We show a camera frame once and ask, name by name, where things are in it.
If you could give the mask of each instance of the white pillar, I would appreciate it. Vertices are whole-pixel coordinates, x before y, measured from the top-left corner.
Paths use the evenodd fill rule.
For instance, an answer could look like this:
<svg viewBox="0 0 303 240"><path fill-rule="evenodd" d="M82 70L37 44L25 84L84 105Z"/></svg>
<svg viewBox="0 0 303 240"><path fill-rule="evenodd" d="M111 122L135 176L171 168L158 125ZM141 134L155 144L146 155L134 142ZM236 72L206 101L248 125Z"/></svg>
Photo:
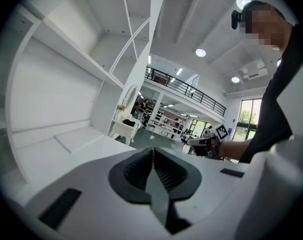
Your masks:
<svg viewBox="0 0 303 240"><path fill-rule="evenodd" d="M154 119L155 119L155 117L156 117L156 115L157 115L157 112L158 112L158 110L160 109L161 101L162 101L162 99L163 99L163 96L164 96L163 93L160 93L160 94L159 94L159 97L158 97L158 99L157 99L157 102L156 102L156 104L155 104L155 106L153 107L153 110L152 110L152 112L151 112L151 115L150 115L149 121L148 121L148 123L147 123L147 126L148 126L149 124L152 124L152 121L151 121L151 120L154 120Z"/></svg>

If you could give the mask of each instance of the white table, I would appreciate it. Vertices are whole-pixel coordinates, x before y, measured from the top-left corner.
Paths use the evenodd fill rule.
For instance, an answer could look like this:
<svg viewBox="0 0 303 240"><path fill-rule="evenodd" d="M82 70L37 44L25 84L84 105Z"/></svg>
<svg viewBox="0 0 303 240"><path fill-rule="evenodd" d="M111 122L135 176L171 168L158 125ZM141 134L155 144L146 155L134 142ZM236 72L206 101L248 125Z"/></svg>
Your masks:
<svg viewBox="0 0 303 240"><path fill-rule="evenodd" d="M129 146L130 142L133 143L137 130L141 127L142 123L134 118L129 118L129 120L135 122L135 125L129 126L124 124L123 121L113 119L112 121L115 124L112 126L112 130L108 136L113 139L116 139L118 136L126 137L127 146Z"/></svg>

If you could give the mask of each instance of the metal railing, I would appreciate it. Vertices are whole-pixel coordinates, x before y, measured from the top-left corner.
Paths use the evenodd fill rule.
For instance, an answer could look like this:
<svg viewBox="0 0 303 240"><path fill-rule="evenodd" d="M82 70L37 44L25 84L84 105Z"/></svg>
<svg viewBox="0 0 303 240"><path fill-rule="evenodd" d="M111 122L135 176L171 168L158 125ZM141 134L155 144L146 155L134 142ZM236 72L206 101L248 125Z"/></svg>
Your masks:
<svg viewBox="0 0 303 240"><path fill-rule="evenodd" d="M215 111L221 116L224 116L226 108L218 103L213 98L209 97L205 93L201 92L200 90L192 87L188 83L185 83L169 74L161 72L155 68L147 67L145 72L145 78L152 80L156 83L164 85L168 88L171 88L191 99L194 101L199 102L200 104L204 105L205 107Z"/></svg>

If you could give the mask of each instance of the black strip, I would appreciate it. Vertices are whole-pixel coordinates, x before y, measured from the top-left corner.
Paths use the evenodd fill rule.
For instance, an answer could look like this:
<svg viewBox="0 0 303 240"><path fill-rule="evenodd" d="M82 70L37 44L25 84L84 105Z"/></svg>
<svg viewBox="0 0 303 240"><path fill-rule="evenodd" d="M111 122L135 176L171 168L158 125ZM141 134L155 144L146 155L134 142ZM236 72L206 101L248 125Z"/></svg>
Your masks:
<svg viewBox="0 0 303 240"><path fill-rule="evenodd" d="M68 188L38 217L38 219L48 227L56 230L81 194L82 192L79 190Z"/></svg>
<svg viewBox="0 0 303 240"><path fill-rule="evenodd" d="M227 175L238 177L238 178L242 178L245 174L244 172L237 171L237 170L231 170L231 169L227 169L227 168L222 169L220 172L223 174L227 174Z"/></svg>

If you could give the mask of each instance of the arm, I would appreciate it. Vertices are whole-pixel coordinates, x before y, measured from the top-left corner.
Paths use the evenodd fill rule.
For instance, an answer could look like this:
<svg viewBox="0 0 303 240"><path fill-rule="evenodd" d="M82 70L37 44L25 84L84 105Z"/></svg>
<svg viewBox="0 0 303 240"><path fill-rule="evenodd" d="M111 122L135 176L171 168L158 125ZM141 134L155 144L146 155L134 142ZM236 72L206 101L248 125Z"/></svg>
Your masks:
<svg viewBox="0 0 303 240"><path fill-rule="evenodd" d="M240 160L245 150L250 144L251 139L246 141L223 141L219 149L219 156Z"/></svg>

